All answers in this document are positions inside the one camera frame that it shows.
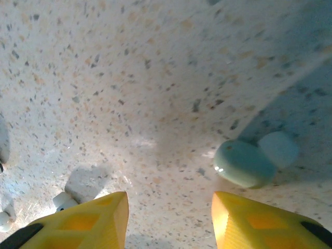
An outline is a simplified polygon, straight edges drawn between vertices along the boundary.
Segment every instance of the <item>white small object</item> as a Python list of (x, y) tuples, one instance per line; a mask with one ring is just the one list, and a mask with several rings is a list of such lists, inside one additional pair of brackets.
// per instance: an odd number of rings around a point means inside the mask
[(78, 203), (66, 192), (61, 192), (53, 198), (54, 206), (56, 206), (57, 212), (68, 209), (72, 206), (78, 205)]
[(0, 213), (0, 232), (8, 232), (12, 227), (12, 221), (8, 213), (1, 212)]
[(291, 165), (298, 157), (298, 146), (283, 132), (276, 131), (258, 141), (259, 149), (279, 169)]

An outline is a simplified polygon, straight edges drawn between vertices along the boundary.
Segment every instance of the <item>yellow plastic part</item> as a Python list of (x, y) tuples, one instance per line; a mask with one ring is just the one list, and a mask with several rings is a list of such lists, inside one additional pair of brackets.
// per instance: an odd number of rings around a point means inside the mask
[(215, 192), (212, 221), (218, 249), (328, 249), (300, 222), (318, 222), (231, 193)]
[(128, 217), (127, 194), (115, 192), (35, 220), (44, 228), (21, 249), (123, 249)]

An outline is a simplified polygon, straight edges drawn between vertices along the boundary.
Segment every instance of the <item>black rubber edge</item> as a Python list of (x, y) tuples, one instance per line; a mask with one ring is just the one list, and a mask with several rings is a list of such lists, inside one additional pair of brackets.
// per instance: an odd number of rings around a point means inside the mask
[(326, 228), (311, 222), (301, 222), (301, 225), (332, 248), (332, 233)]
[(43, 227), (43, 224), (36, 223), (17, 230), (0, 244), (0, 249), (19, 249)]

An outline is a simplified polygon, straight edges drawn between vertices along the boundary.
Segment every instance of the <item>light green plastic piece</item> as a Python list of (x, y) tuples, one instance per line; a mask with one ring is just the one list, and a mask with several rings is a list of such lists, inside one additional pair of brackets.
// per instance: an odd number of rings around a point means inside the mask
[(276, 174), (276, 167), (257, 147), (238, 140), (219, 147), (214, 167), (220, 176), (243, 188), (260, 188)]

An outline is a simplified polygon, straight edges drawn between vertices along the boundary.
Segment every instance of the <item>speckled floor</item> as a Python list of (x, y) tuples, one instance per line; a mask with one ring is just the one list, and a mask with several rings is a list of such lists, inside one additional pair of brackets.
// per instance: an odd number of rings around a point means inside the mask
[[(328, 0), (0, 0), (1, 207), (16, 229), (125, 190), (127, 248), (216, 248), (215, 190), (332, 230)], [(299, 160), (245, 190), (217, 147), (274, 130)], [(9, 147), (4, 141), (9, 139)]]

